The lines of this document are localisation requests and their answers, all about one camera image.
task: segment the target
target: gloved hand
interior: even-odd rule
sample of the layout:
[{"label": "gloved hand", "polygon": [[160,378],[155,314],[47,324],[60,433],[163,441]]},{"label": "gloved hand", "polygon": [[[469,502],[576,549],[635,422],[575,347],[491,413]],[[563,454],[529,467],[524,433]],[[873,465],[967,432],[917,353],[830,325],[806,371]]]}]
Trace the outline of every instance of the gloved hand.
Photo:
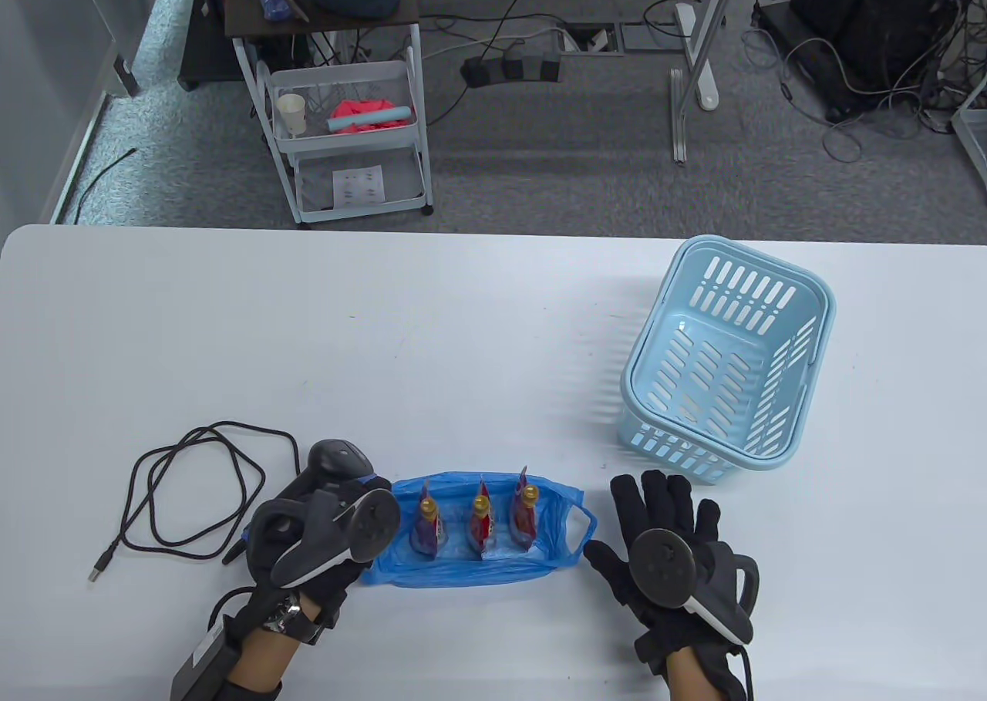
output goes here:
[{"label": "gloved hand", "polygon": [[[359,500],[363,494],[376,489],[391,490],[391,483],[380,476],[374,476],[366,482],[352,480],[342,483],[334,492],[339,497],[339,507],[346,508]],[[311,494],[307,494],[299,500],[302,503],[308,503],[310,499]],[[302,532],[302,522],[288,517],[280,517],[269,521],[264,532],[249,535],[250,549],[248,550],[247,567],[251,577],[257,582],[257,587],[254,588],[248,606],[244,607],[244,612],[241,612],[247,623],[256,621],[253,618],[255,616],[266,616],[269,610],[268,606],[272,603],[276,605],[278,600],[281,600],[279,596],[285,594],[284,589],[272,584],[271,568],[275,566],[275,563],[281,559],[289,547],[299,542]],[[321,607],[322,612],[318,617],[318,623],[323,623],[330,629],[335,626],[335,620],[339,616],[339,607],[346,599],[346,589],[360,577],[360,574],[367,567],[370,567],[370,563],[356,563],[348,559],[341,564],[328,568],[320,575],[315,575],[314,578],[296,588],[297,591]]]},{"label": "gloved hand", "polygon": [[[692,486],[681,475],[666,478],[662,472],[649,470],[641,475],[641,484],[644,500],[631,475],[619,475],[610,481],[610,493],[627,549],[630,551],[634,540],[648,529],[669,529],[683,538],[693,548],[696,558],[702,560],[702,546],[716,541],[719,536],[718,504],[703,500],[694,519]],[[691,647],[706,678],[716,689],[729,701],[746,698],[743,684],[730,673],[726,663],[727,652],[734,655],[739,652],[736,645],[731,645],[699,616],[684,608],[662,608],[650,602],[635,584],[628,563],[603,542],[589,541],[583,555],[609,582],[614,598],[621,605],[630,606],[634,616],[648,628],[635,642],[635,651],[638,659],[648,663],[656,676],[660,674],[667,680],[669,655]]]}]

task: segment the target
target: light blue plastic basket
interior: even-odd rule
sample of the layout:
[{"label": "light blue plastic basket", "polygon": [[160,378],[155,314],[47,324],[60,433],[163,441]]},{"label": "light blue plastic basket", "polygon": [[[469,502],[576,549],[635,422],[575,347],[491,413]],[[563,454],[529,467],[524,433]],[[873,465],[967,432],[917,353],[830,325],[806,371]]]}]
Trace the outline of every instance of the light blue plastic basket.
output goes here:
[{"label": "light blue plastic basket", "polygon": [[836,300],[822,279],[720,236],[675,255],[621,377],[618,436],[713,484],[787,462]]}]

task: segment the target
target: floor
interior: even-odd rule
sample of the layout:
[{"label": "floor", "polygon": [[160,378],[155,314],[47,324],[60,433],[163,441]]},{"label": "floor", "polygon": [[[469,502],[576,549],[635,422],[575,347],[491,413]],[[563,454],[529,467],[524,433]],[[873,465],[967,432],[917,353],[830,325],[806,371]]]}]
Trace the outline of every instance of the floor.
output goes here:
[{"label": "floor", "polygon": [[[509,1],[419,5],[423,13],[493,16]],[[522,0],[515,12],[630,20],[651,1]],[[469,91],[431,127],[432,217],[406,212],[325,228],[987,243],[984,185],[953,136],[921,130],[893,140],[861,126],[861,160],[829,158],[820,142],[825,130],[787,105],[776,73],[745,59],[740,36],[752,2],[733,0],[716,40],[712,64],[722,104],[714,113],[690,113],[687,166],[672,162],[667,108],[667,70],[681,66],[681,56],[566,59],[563,83]],[[80,222],[294,228],[260,127],[249,119],[244,85],[186,93],[175,82],[190,4],[158,1],[134,63],[143,91],[109,103],[79,184],[126,149],[139,150],[106,174]],[[530,30],[525,24],[509,32]],[[493,27],[456,30],[490,35]],[[440,32],[424,36],[426,52],[455,42]],[[464,53],[426,63],[433,115],[462,88]],[[793,91],[814,109],[803,88]],[[843,152],[846,146],[834,143]]]}]

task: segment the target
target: yellow cap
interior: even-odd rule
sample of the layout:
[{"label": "yellow cap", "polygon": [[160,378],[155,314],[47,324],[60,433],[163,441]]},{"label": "yellow cap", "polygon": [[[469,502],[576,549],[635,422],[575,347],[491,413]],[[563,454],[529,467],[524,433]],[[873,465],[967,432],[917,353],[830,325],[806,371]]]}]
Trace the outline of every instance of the yellow cap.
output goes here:
[{"label": "yellow cap", "polygon": [[534,504],[538,503],[539,496],[540,493],[538,492],[538,486],[528,485],[521,491],[521,503],[530,508],[534,506]]},{"label": "yellow cap", "polygon": [[419,511],[422,513],[422,518],[435,521],[438,518],[438,503],[430,497],[423,497],[422,503],[419,503]]},{"label": "yellow cap", "polygon": [[487,496],[477,496],[473,501],[473,515],[483,518],[490,514],[490,499]]}]

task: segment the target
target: blue plastic bag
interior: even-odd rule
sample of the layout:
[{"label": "blue plastic bag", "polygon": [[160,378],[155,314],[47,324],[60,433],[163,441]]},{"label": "blue plastic bag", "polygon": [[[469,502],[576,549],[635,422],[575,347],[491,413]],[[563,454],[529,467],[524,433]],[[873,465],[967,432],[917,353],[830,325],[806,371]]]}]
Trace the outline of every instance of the blue plastic bag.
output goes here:
[{"label": "blue plastic bag", "polygon": [[[473,552],[466,532],[473,513],[473,498],[480,489],[480,477],[490,490],[494,533],[497,545],[483,559]],[[402,588],[461,588],[466,585],[501,585],[530,581],[557,568],[578,563],[582,547],[596,531],[596,517],[582,506],[582,490],[560,485],[542,477],[528,476],[528,482],[541,491],[538,500],[538,539],[525,551],[510,537],[510,504],[514,499],[516,473],[444,472],[441,475],[402,480],[394,483],[394,494],[401,506],[401,531],[387,551],[374,560],[363,581],[371,585],[390,582]],[[419,513],[419,497],[424,482],[438,501],[449,540],[434,559],[417,553],[409,535]],[[589,526],[574,552],[565,543],[565,519],[576,507],[586,514]]]}]

